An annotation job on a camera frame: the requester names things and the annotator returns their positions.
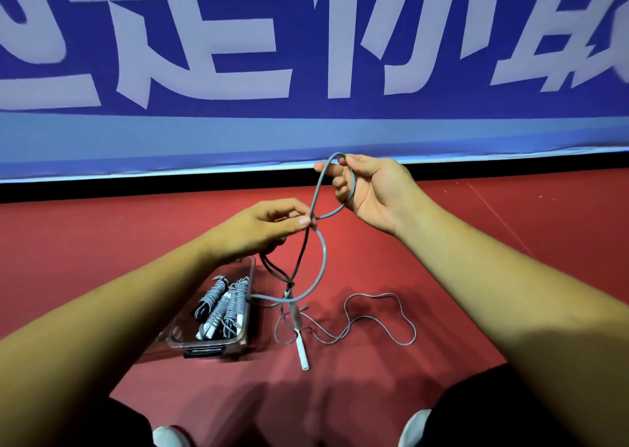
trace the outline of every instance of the blue banner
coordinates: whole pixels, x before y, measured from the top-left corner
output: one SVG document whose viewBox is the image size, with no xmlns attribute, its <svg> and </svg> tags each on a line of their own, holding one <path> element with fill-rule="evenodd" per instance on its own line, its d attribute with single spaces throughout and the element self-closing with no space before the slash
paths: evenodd
<svg viewBox="0 0 629 447">
<path fill-rule="evenodd" d="M 628 0 L 0 4 L 4 180 L 629 146 Z"/>
</svg>

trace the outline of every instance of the black pants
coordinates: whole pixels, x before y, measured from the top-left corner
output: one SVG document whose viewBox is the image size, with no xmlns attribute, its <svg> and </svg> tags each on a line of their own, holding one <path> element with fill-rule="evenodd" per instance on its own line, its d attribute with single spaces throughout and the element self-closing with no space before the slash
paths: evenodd
<svg viewBox="0 0 629 447">
<path fill-rule="evenodd" d="M 576 446 L 508 364 L 448 388 L 430 414 L 421 447 Z M 76 446 L 153 447 L 151 426 L 130 407 L 107 399 Z"/>
<path fill-rule="evenodd" d="M 577 446 L 508 364 L 448 388 L 418 447 Z"/>
</svg>

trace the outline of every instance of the person's right arm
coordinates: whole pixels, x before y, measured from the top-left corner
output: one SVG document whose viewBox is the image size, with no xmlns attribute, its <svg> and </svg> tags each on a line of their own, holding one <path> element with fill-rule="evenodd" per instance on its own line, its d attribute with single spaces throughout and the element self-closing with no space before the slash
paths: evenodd
<svg viewBox="0 0 629 447">
<path fill-rule="evenodd" d="M 413 252 L 579 441 L 629 444 L 629 306 L 469 226 L 392 160 L 340 162 L 339 200 L 349 165 L 349 208 Z"/>
</svg>

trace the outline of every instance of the shoe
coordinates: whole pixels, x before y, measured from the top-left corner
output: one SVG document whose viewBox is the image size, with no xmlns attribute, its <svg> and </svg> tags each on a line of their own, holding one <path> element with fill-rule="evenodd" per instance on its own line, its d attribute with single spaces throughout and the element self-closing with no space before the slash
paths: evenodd
<svg viewBox="0 0 629 447">
<path fill-rule="evenodd" d="M 162 426 L 153 431 L 155 447 L 192 447 L 185 434 L 175 426 Z"/>
<path fill-rule="evenodd" d="M 429 418 L 431 409 L 423 409 L 415 412 L 413 417 L 408 419 L 404 426 L 402 435 L 399 437 L 397 447 L 415 447 L 424 435 L 424 426 Z"/>
</svg>

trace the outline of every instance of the person's left hand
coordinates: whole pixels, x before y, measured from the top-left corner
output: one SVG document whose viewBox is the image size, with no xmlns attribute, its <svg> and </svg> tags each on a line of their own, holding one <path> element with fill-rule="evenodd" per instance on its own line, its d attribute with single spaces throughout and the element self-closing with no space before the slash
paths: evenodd
<svg viewBox="0 0 629 447">
<path fill-rule="evenodd" d="M 270 253 L 286 237 L 311 225 L 310 207 L 296 198 L 258 202 L 212 228 L 209 247 L 224 261 L 256 253 Z"/>
</svg>

